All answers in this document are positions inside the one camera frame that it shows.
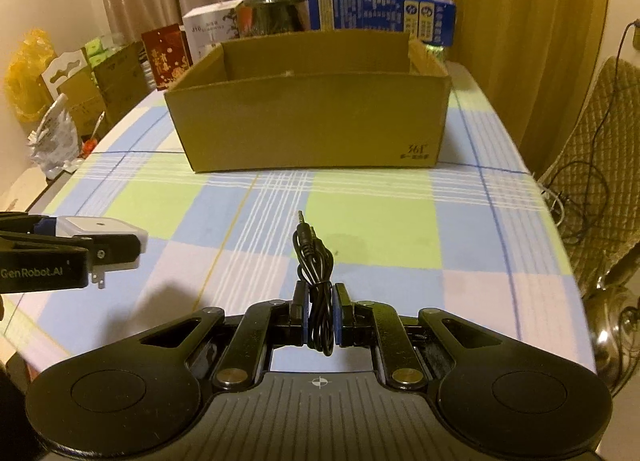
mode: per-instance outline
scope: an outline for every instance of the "red book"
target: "red book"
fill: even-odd
[[[189,69],[189,51],[179,24],[142,34],[146,56],[159,90],[166,89]]]

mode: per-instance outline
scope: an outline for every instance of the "white plastic bag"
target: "white plastic bag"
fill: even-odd
[[[29,135],[31,160],[39,165],[47,179],[55,179],[63,170],[75,171],[82,160],[76,124],[66,109],[68,98],[60,94],[49,107],[40,125]]]

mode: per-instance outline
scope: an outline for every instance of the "quilted chair cover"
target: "quilted chair cover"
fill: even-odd
[[[588,177],[591,139],[606,113],[613,91],[615,58],[603,65],[588,105],[555,163],[540,182],[565,194],[582,206]],[[614,267],[640,242],[640,68],[620,60],[618,94],[609,117],[597,138],[593,164],[602,172],[606,185],[596,172],[590,180],[588,209],[591,221],[602,209],[602,219],[591,225],[581,239],[576,228],[584,227],[580,210],[566,206],[559,227],[574,275],[583,297],[596,287],[599,276]],[[582,164],[569,162],[581,160]],[[609,188],[607,201],[606,187]],[[623,261],[627,269],[637,269],[638,261]]]

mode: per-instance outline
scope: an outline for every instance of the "yellow curtain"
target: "yellow curtain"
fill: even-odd
[[[455,0],[450,58],[466,66],[539,175],[584,103],[607,0]]]

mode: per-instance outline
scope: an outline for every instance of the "plaid tablecloth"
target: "plaid tablecloth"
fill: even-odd
[[[5,297],[0,332],[38,369],[207,305],[238,314],[290,298],[295,213],[333,251],[334,282],[399,314],[440,307],[594,369],[558,233],[497,115],[468,72],[454,80],[430,170],[194,174],[163,95],[115,127],[47,208],[145,228],[140,267],[106,288]],[[279,349],[274,369],[367,367],[363,349],[325,359]]]

